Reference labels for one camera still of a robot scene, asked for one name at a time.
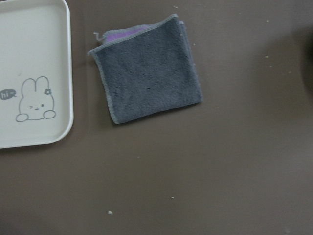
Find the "grey folded cloth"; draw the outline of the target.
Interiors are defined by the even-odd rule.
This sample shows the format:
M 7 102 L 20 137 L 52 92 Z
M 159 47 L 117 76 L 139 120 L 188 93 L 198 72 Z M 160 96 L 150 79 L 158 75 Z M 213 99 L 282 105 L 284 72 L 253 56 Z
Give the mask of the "grey folded cloth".
M 186 28 L 178 15 L 110 30 L 99 41 L 89 55 L 98 66 L 115 124 L 202 102 Z

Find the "cream rabbit tray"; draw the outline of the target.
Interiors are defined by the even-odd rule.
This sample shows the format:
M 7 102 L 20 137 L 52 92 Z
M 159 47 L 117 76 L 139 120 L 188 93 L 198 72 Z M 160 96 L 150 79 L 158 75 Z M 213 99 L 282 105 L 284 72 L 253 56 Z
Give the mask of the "cream rabbit tray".
M 50 144 L 73 125 L 70 11 L 64 0 L 0 4 L 0 146 Z

